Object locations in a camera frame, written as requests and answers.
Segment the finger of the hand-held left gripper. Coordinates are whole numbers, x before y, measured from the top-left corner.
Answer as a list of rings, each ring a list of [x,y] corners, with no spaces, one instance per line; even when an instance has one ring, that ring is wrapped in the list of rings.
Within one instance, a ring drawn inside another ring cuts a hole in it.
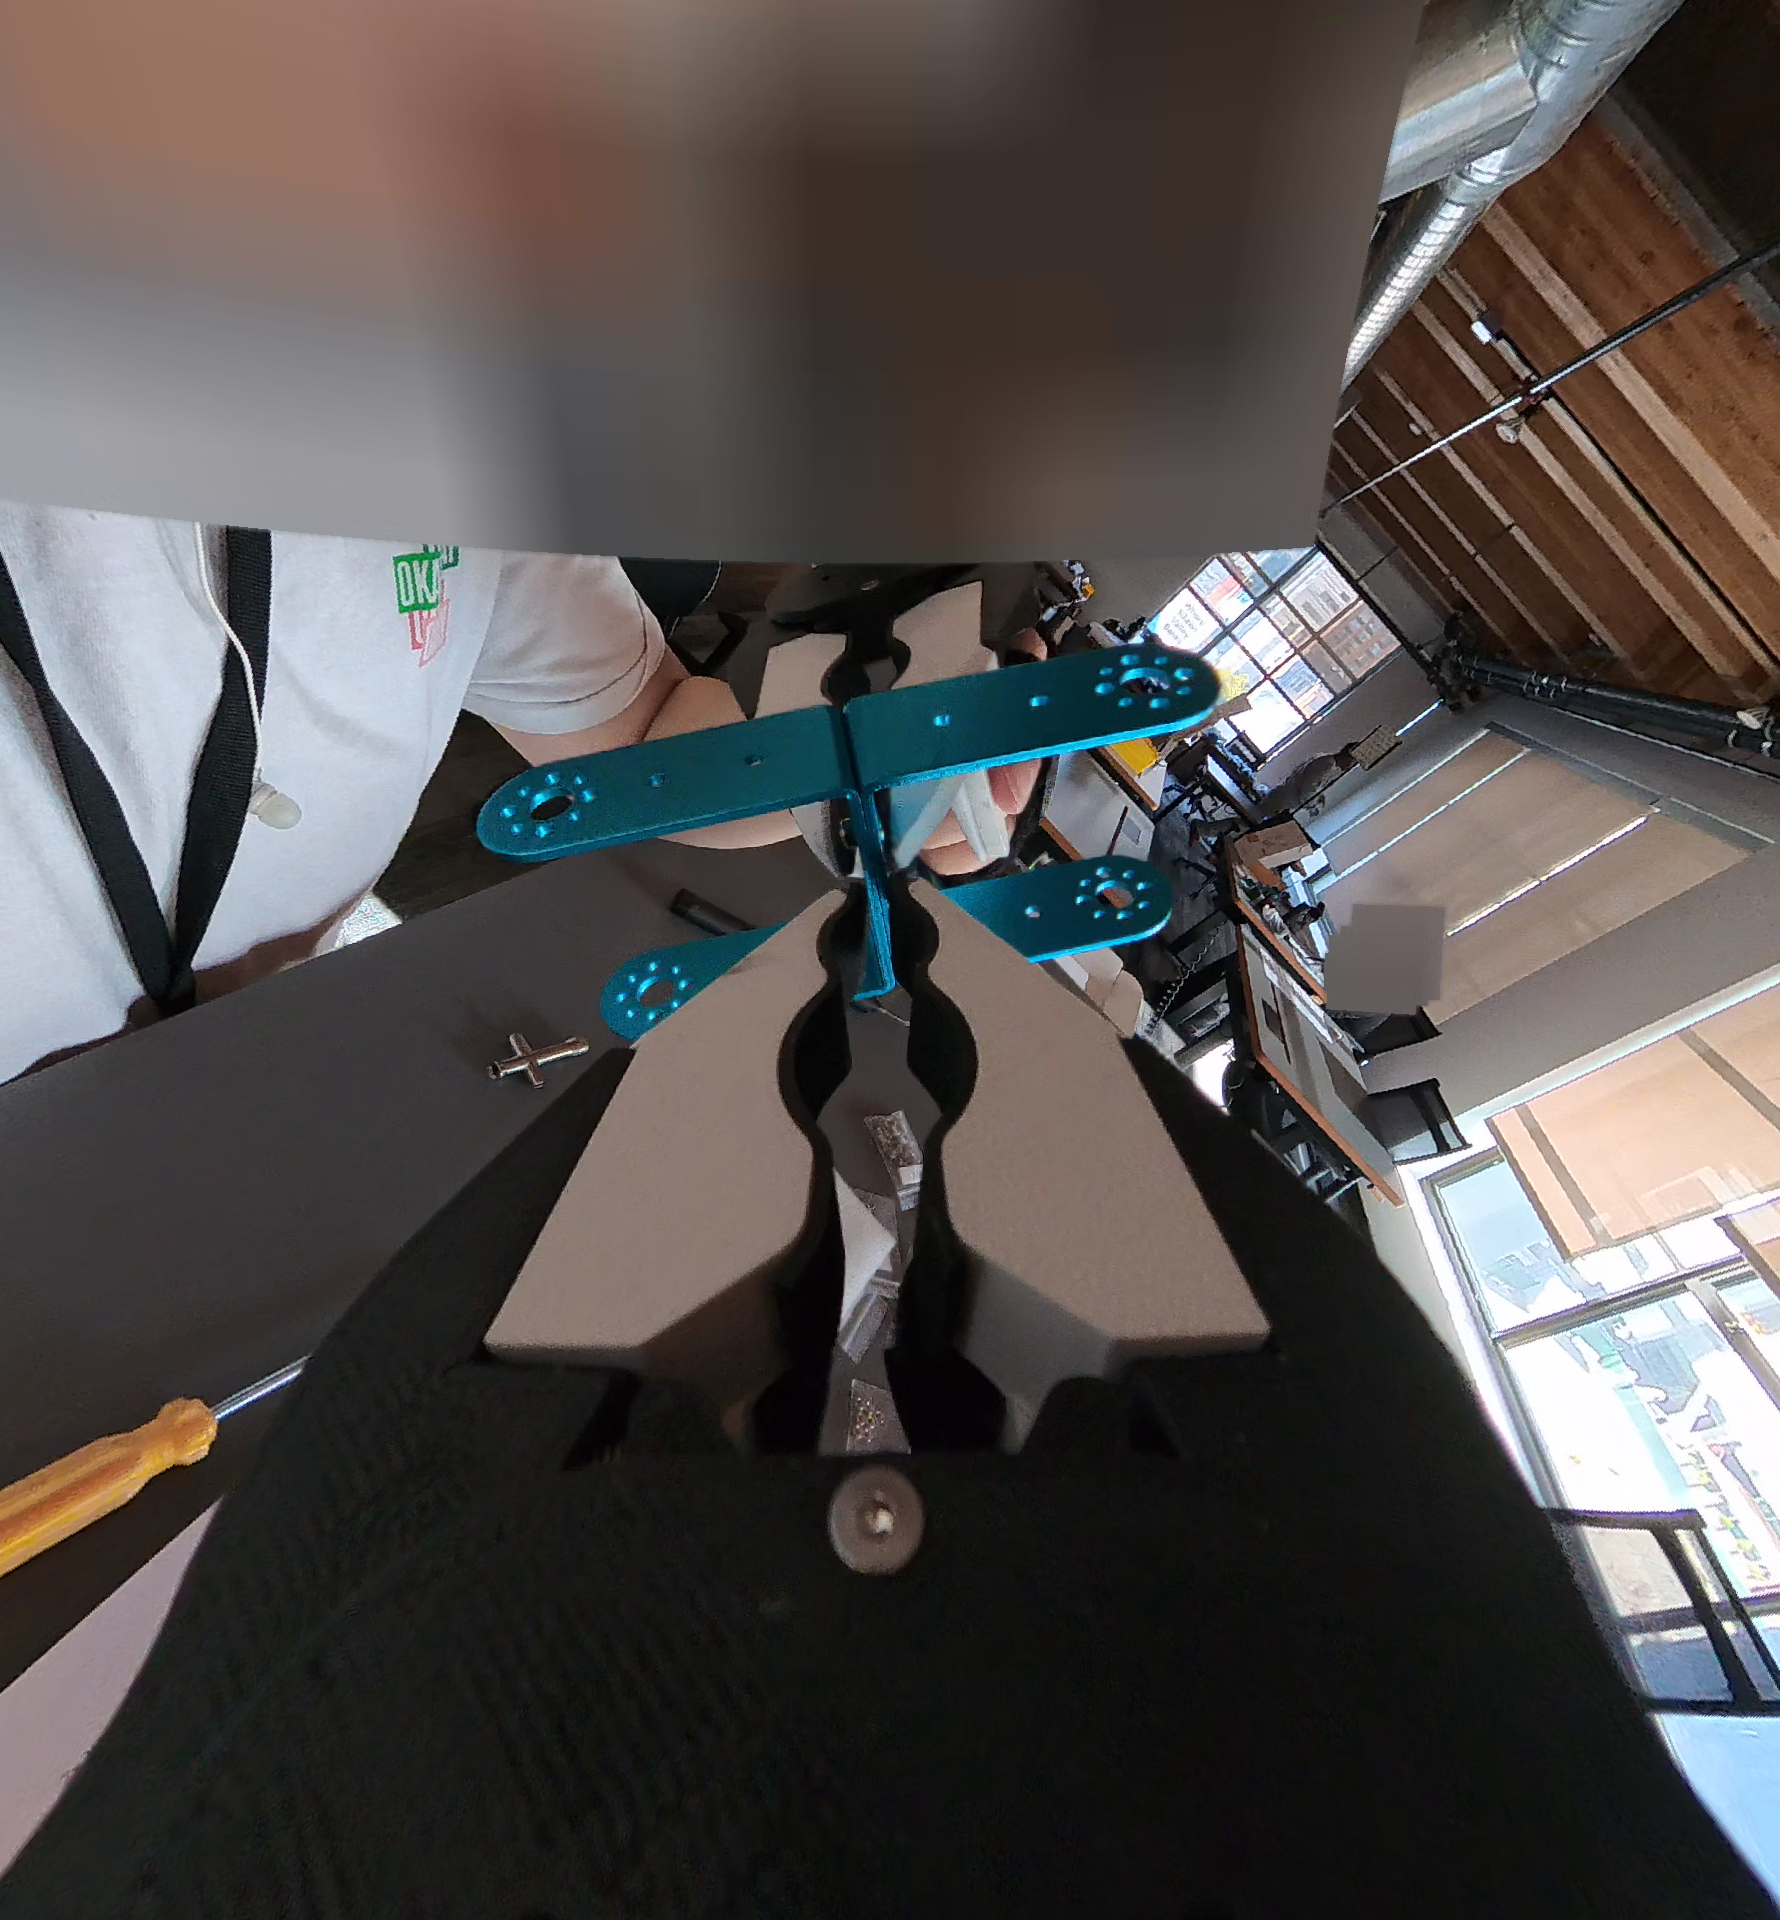
[[[826,683],[831,671],[843,663],[848,652],[850,638],[843,631],[803,633],[772,645],[759,685],[759,717],[803,708],[832,708],[834,699],[826,692]],[[784,823],[789,823],[789,831],[805,838],[828,872],[862,872],[848,792],[838,789],[825,800],[805,801],[787,810],[761,813],[751,823],[751,844],[781,841],[785,836]]]
[[[903,667],[893,692],[987,675],[999,658],[983,639],[983,587],[967,583],[899,616],[893,639]],[[979,874],[1009,854],[1015,801],[1006,768],[905,781],[888,789],[886,852],[893,863],[923,861],[934,874]]]

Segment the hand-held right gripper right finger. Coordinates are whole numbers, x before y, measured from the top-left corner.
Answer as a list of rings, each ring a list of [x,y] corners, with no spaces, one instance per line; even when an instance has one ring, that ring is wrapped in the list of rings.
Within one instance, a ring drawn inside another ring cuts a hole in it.
[[[1015,1447],[1070,1380],[1249,1356],[1268,1319],[1143,1068],[1162,1061],[928,881],[909,1065],[935,1106],[909,1265],[909,1441]]]

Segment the blue metal U bracket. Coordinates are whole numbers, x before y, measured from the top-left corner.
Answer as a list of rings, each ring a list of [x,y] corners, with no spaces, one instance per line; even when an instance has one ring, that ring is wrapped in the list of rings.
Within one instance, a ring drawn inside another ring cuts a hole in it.
[[[862,983],[891,989],[884,818],[842,708],[797,708],[533,767],[483,804],[475,832],[501,857],[542,861],[826,800],[845,804],[857,854],[850,903],[867,909]]]
[[[894,876],[923,843],[916,828],[884,828],[880,794],[1178,733],[1211,717],[1221,701],[1222,685],[1204,658],[1162,644],[1128,644],[899,687],[832,710],[823,796],[850,814],[867,901],[856,999],[876,999],[899,985]],[[1174,885],[1143,860],[1109,855],[1063,869],[1047,898],[1026,876],[993,879],[977,898],[979,924],[1026,960],[1042,962],[1157,933],[1169,919]]]

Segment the person's left forearm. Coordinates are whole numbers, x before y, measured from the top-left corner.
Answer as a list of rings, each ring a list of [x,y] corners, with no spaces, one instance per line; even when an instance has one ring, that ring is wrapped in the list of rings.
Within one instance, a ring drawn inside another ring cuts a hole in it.
[[[529,762],[578,759],[660,741],[678,733],[703,733],[745,717],[730,685],[684,672],[677,656],[666,655],[637,695],[614,717],[576,733],[520,733],[494,721],[492,727]],[[673,844],[703,852],[743,852],[795,841],[799,828],[787,810],[759,814],[738,823],[665,832]]]

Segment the cluttered wooden office desk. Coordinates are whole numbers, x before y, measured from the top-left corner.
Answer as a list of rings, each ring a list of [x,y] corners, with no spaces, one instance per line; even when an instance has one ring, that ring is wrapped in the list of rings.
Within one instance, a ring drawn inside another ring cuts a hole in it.
[[[1219,866],[1236,928],[1233,1111],[1319,1200],[1363,1186],[1404,1206],[1396,1164],[1365,1122],[1355,1044],[1330,1017],[1315,973],[1249,898],[1233,841],[1219,847]]]

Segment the dark grey desk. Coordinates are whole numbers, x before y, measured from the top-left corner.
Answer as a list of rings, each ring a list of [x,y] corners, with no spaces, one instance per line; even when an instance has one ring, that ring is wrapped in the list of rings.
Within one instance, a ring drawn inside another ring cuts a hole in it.
[[[599,1045],[494,1088],[499,1025],[601,1041],[601,977],[666,936],[608,854],[503,883],[405,931],[115,1040],[0,1088],[0,1486],[78,1441],[309,1354],[209,1463],[170,1470],[0,1581],[0,1779],[52,1802],[138,1706],[156,1731],[217,1726],[202,1679],[246,1653],[250,1690],[301,1684],[329,1625],[282,1601],[329,1574],[387,1600],[423,1548],[415,1495],[487,1533],[481,1581],[444,1567],[439,1627],[366,1681],[428,1717],[496,1614],[572,1634],[626,1688],[706,1698],[753,1648],[767,1693],[867,1698],[907,1606],[826,1537],[842,1458],[641,1450],[492,1465],[522,1414],[635,1376],[487,1354],[542,1225],[631,1052]],[[653,1412],[703,1393],[641,1380]]]

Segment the person's left hand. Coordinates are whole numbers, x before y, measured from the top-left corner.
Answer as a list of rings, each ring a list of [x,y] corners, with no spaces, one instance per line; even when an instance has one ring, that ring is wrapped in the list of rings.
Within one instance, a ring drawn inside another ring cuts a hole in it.
[[[1035,630],[1022,630],[1004,655],[993,655],[958,619],[942,613],[911,611],[894,631],[909,652],[903,685],[1049,658],[1047,639]],[[947,878],[990,868],[1012,852],[1042,768],[1042,759],[1028,759],[893,789],[893,863],[907,868],[920,860],[931,874]]]

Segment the clear bag of screws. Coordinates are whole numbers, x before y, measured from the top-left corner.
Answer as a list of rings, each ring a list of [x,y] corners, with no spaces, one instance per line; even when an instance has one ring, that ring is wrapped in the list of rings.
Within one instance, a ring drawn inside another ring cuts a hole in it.
[[[923,1156],[903,1111],[865,1115],[863,1131],[878,1153],[881,1178],[876,1190],[857,1190],[837,1180],[845,1286],[818,1441],[821,1452],[831,1454],[909,1447],[886,1358],[899,1335]]]

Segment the black office chair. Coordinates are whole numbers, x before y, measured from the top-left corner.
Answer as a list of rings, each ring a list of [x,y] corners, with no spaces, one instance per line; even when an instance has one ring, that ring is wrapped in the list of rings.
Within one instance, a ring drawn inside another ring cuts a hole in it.
[[[1384,1054],[1438,1037],[1439,1030],[1419,1006],[1411,1013],[1382,1016],[1360,1036],[1358,1045],[1363,1061],[1372,1062]],[[1436,1079],[1365,1091],[1363,1114],[1368,1128],[1379,1137],[1392,1162],[1436,1160],[1471,1150],[1471,1142],[1457,1123]]]

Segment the white t-shirt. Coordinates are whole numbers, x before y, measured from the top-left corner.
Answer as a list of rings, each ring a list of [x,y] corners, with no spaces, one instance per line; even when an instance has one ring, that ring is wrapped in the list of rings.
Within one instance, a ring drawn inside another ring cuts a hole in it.
[[[0,499],[0,1082],[325,945],[462,711],[659,672],[621,564]]]

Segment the tall window with city view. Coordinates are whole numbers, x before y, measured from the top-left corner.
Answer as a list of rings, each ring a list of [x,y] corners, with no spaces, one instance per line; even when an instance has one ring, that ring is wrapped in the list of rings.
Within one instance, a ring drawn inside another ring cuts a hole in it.
[[[1575,1260],[1500,1153],[1417,1200],[1541,1498],[1695,1509],[1741,1595],[1780,1595],[1780,1190]],[[1780,1719],[1659,1731],[1780,1903]]]

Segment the beige roller blind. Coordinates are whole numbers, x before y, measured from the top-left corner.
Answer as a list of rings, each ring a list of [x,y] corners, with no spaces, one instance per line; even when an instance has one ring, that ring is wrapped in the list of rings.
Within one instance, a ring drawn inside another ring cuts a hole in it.
[[[1487,1125],[1567,1260],[1780,1187],[1780,980]]]
[[[1326,841],[1326,913],[1430,905],[1445,997],[1502,990],[1740,866],[1762,841],[1482,731]]]

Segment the black ceiling rod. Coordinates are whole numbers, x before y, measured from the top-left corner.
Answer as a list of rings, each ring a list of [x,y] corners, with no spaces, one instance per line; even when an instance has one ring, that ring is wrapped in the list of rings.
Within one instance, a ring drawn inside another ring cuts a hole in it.
[[[1536,373],[1525,381],[1519,381],[1513,390],[1507,390],[1500,399],[1482,408],[1478,414],[1463,421],[1458,426],[1444,430],[1430,439],[1425,445],[1404,455],[1402,460],[1392,462],[1390,466],[1377,470],[1370,478],[1358,482],[1348,492],[1336,496],[1333,503],[1319,510],[1319,519],[1336,515],[1341,507],[1355,503],[1360,496],[1377,492],[1388,479],[1406,474],[1411,468],[1417,468],[1421,462],[1447,452],[1455,442],[1474,435],[1480,428],[1502,425],[1505,419],[1524,421],[1546,403],[1553,392],[1578,372],[1586,372],[1600,360],[1629,349],[1632,342],[1648,334],[1652,330],[1670,323],[1679,318],[1707,298],[1716,292],[1727,292],[1741,281],[1756,279],[1764,269],[1780,260],[1780,235],[1760,244],[1747,254],[1741,254],[1697,283],[1673,294],[1670,300],[1653,306],[1637,319],[1624,323],[1616,332],[1600,338],[1597,342],[1581,349],[1574,359],[1558,365],[1553,372]]]

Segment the yellow handled screwdriver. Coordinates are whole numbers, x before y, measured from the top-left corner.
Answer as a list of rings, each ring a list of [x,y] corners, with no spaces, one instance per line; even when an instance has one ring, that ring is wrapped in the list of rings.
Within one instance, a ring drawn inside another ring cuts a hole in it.
[[[166,1401],[144,1425],[107,1434],[0,1490],[0,1577],[108,1517],[158,1476],[207,1458],[224,1421],[300,1380],[307,1356],[217,1403]]]

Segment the silver ventilation duct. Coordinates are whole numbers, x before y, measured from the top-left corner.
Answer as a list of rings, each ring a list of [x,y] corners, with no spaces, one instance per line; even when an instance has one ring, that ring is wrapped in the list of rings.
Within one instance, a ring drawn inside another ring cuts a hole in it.
[[[1399,102],[1344,367],[1358,373],[1487,210],[1543,168],[1678,2],[1432,2]]]

